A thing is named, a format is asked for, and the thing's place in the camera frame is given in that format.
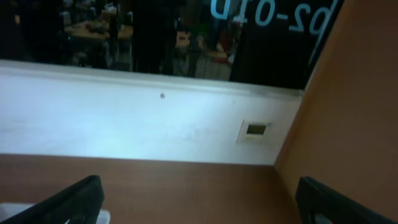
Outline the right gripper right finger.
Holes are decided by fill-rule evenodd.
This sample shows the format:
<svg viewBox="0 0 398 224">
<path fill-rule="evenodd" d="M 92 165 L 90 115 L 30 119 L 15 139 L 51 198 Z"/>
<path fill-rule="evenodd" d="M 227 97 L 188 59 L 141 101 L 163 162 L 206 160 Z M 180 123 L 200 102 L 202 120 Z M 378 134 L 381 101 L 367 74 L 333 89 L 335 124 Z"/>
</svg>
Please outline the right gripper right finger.
<svg viewBox="0 0 398 224">
<path fill-rule="evenodd" d="M 295 200 L 304 224 L 397 224 L 309 176 L 300 178 Z"/>
</svg>

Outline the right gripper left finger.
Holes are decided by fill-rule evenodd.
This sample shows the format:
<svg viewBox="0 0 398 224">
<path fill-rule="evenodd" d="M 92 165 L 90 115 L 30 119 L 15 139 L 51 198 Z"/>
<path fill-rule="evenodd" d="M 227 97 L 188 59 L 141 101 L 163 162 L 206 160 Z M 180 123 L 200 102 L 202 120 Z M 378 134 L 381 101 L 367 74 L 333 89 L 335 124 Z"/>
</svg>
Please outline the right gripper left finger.
<svg viewBox="0 0 398 224">
<path fill-rule="evenodd" d="M 100 176 L 89 175 L 46 200 L 19 212 L 3 224 L 95 224 L 104 192 Z"/>
</svg>

